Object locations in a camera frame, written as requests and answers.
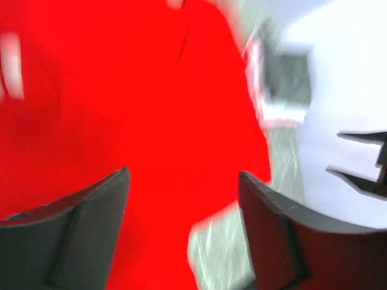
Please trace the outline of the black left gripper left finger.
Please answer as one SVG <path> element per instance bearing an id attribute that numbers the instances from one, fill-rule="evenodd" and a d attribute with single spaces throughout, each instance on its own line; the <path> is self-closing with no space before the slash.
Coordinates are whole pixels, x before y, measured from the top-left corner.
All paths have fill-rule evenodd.
<path id="1" fill-rule="evenodd" d="M 1 289 L 105 289 L 126 202 L 127 167 L 1 221 Z"/>

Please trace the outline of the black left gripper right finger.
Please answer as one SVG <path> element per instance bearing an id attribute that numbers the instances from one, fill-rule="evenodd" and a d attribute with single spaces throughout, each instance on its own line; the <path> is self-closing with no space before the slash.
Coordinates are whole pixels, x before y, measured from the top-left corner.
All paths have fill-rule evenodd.
<path id="1" fill-rule="evenodd" d="M 251 173 L 238 197 L 258 289 L 385 289 L 386 231 L 318 213 Z"/>

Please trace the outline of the red t-shirt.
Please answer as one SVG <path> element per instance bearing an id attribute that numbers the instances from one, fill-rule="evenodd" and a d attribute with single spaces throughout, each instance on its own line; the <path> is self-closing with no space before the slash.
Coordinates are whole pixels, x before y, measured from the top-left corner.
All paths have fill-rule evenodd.
<path id="1" fill-rule="evenodd" d="M 207 1 L 1 2 L 1 216 L 131 173 L 109 289 L 196 289 L 193 225 L 270 180 L 245 63 Z"/>

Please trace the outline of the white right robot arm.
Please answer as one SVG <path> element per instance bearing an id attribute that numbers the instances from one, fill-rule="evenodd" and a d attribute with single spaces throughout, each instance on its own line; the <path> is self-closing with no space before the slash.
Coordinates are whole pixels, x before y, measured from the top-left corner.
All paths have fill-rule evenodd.
<path id="1" fill-rule="evenodd" d="M 331 1 L 286 26 L 281 41 L 311 48 L 313 98 L 298 127 L 306 204 L 328 216 L 386 227 L 386 202 L 332 175 L 340 169 L 375 179 L 379 147 L 344 131 L 386 129 L 386 2 Z"/>

